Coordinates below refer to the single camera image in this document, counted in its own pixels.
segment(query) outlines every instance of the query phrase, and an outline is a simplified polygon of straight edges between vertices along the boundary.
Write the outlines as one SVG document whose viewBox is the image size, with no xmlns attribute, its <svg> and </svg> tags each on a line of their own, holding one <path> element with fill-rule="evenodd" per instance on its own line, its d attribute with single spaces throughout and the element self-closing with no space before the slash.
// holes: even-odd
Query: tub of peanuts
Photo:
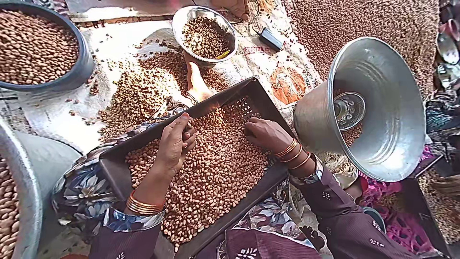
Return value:
<svg viewBox="0 0 460 259">
<path fill-rule="evenodd" d="M 68 18 L 39 5 L 0 0 L 0 87 L 71 90 L 93 69 L 85 38 Z"/>
<path fill-rule="evenodd" d="M 255 77 L 185 112 L 195 121 L 197 145 L 166 196 L 163 234 L 155 251 L 162 259 L 197 254 L 287 177 L 285 165 L 245 138 L 244 124 L 250 117 L 276 121 L 295 137 Z M 148 172 L 163 128 L 178 116 L 101 155 L 103 172 L 119 198 L 126 199 Z"/>
<path fill-rule="evenodd" d="M 0 119 L 0 259 L 35 258 L 43 216 L 38 180 L 27 154 Z"/>
</svg>

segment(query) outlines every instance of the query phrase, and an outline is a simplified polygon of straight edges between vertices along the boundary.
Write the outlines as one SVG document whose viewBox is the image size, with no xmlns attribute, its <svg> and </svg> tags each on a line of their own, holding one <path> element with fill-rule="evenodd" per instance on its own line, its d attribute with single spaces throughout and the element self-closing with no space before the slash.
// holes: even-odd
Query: bowl of peanuts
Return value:
<svg viewBox="0 0 460 259">
<path fill-rule="evenodd" d="M 203 6 L 186 6 L 172 19 L 179 45 L 204 64 L 229 60 L 238 49 L 236 31 L 218 12 Z"/>
<path fill-rule="evenodd" d="M 27 2 L 0 0 L 0 87 L 24 92 L 76 89 L 94 62 L 78 28 Z"/>
</svg>

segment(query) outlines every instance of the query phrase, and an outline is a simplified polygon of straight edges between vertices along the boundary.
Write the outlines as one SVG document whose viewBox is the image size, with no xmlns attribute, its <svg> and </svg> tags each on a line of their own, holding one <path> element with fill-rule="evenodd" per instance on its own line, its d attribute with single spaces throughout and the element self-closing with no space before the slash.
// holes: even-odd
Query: black battery pack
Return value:
<svg viewBox="0 0 460 259">
<path fill-rule="evenodd" d="M 284 42 L 281 42 L 279 39 L 273 36 L 267 27 L 262 30 L 262 33 L 259 36 L 259 40 L 276 52 L 280 51 L 284 44 Z"/>
</svg>

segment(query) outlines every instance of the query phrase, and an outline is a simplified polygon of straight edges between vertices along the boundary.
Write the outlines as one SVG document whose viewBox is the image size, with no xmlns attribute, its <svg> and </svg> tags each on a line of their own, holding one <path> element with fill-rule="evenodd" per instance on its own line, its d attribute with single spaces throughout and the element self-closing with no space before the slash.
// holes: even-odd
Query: pile of peanuts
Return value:
<svg viewBox="0 0 460 259">
<path fill-rule="evenodd" d="M 460 201 L 436 191 L 433 183 L 439 178 L 431 168 L 418 178 L 418 182 L 444 240 L 453 244 L 460 240 Z"/>
<path fill-rule="evenodd" d="M 353 128 L 340 133 L 342 134 L 342 137 L 344 138 L 347 147 L 351 147 L 353 142 L 355 142 L 355 140 L 358 139 L 359 136 L 361 136 L 362 134 L 362 123 L 358 123 Z"/>
<path fill-rule="evenodd" d="M 235 106 L 195 119 L 197 145 L 172 179 L 161 226 L 176 252 L 235 207 L 264 175 L 268 153 L 247 141 L 246 121 Z M 126 156 L 134 188 L 152 166 L 158 145 L 157 139 Z"/>
<path fill-rule="evenodd" d="M 182 29 L 184 44 L 196 55 L 215 59 L 230 50 L 226 32 L 214 20 L 198 16 Z"/>
<path fill-rule="evenodd" d="M 75 35 L 21 11 L 0 10 L 0 81 L 31 85 L 56 80 L 78 58 Z"/>
<path fill-rule="evenodd" d="M 0 258 L 9 259 L 19 232 L 19 200 L 9 167 L 0 159 Z"/>
<path fill-rule="evenodd" d="M 107 124 L 99 131 L 102 142 L 149 120 L 171 95 L 171 90 L 179 89 L 182 95 L 188 91 L 187 66 L 182 53 L 157 52 L 148 59 L 139 59 L 138 63 L 117 65 L 123 71 L 114 82 L 117 91 L 110 106 L 99 111 L 102 122 Z M 229 86 L 222 75 L 212 69 L 202 69 L 201 74 L 204 82 L 217 91 Z"/>
<path fill-rule="evenodd" d="M 439 23 L 437 0 L 282 0 L 293 32 L 326 79 L 332 60 L 349 41 L 384 40 L 405 59 L 424 97 L 433 90 L 433 60 Z"/>
</svg>

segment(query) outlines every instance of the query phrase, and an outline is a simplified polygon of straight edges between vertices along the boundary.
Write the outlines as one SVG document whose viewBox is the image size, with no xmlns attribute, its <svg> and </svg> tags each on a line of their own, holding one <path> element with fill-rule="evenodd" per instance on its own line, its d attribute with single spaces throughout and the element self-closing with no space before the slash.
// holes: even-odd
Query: metal container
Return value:
<svg viewBox="0 0 460 259">
<path fill-rule="evenodd" d="M 0 87 L 21 91 L 21 92 L 43 92 L 43 91 L 65 91 L 80 87 L 91 76 L 94 69 L 94 61 L 88 50 L 88 44 L 78 28 L 66 17 L 42 6 L 21 2 L 0 0 L 0 9 L 9 11 L 22 11 L 28 15 L 38 15 L 56 24 L 59 24 L 73 32 L 78 41 L 78 59 L 75 65 L 60 78 L 42 83 L 31 85 L 18 85 L 0 81 Z"/>
<path fill-rule="evenodd" d="M 209 19 L 216 21 L 219 26 L 227 32 L 229 35 L 230 41 L 230 53 L 223 59 L 205 59 L 202 58 L 195 53 L 193 53 L 190 49 L 188 49 L 184 45 L 184 35 L 182 33 L 182 29 L 184 28 L 185 24 L 197 18 L 198 16 L 203 16 Z M 224 62 L 229 60 L 233 55 L 235 55 L 236 50 L 238 49 L 238 39 L 236 38 L 236 31 L 230 22 L 225 19 L 220 13 L 206 8 L 202 6 L 186 6 L 179 9 L 172 19 L 172 32 L 174 33 L 174 37 L 176 38 L 177 43 L 188 53 L 190 56 L 194 57 L 195 59 L 201 61 L 201 65 L 212 65 L 217 64 L 219 62 Z"/>
<path fill-rule="evenodd" d="M 366 103 L 363 133 L 350 148 L 334 114 L 336 88 L 357 92 Z M 398 52 L 372 37 L 339 51 L 328 80 L 298 101 L 294 126 L 310 150 L 345 154 L 360 171 L 385 182 L 406 178 L 425 143 L 425 114 L 412 72 Z"/>
<path fill-rule="evenodd" d="M 62 231 L 51 208 L 50 194 L 80 154 L 60 142 L 13 131 L 2 118 L 0 154 L 7 160 L 19 196 L 21 219 L 13 258 L 33 259 L 39 243 L 46 245 Z"/>
<path fill-rule="evenodd" d="M 244 117 L 248 118 L 258 112 L 262 118 L 276 121 L 279 125 L 295 137 L 286 121 L 271 101 L 267 92 L 255 78 L 248 78 L 225 91 L 213 95 L 199 104 L 185 110 L 192 118 L 200 118 L 214 112 L 223 105 L 235 105 L 244 111 Z M 101 166 L 114 193 L 121 199 L 126 199 L 132 192 L 131 172 L 129 165 L 125 163 L 126 154 L 132 150 L 142 148 L 150 141 L 160 138 L 165 126 L 175 120 L 180 114 L 158 123 L 147 130 L 139 133 L 127 141 L 120 143 L 101 154 Z M 270 165 L 260 179 L 242 199 L 238 205 L 215 221 L 209 228 L 198 233 L 190 242 L 182 244 L 178 252 L 174 253 L 174 245 L 162 234 L 158 236 L 155 247 L 156 258 L 161 259 L 187 259 L 196 255 L 201 249 L 209 244 L 215 237 L 223 233 L 233 222 L 240 219 L 244 214 L 259 201 L 268 196 L 273 188 L 286 179 L 287 167 L 275 159 L 269 157 Z"/>
</svg>

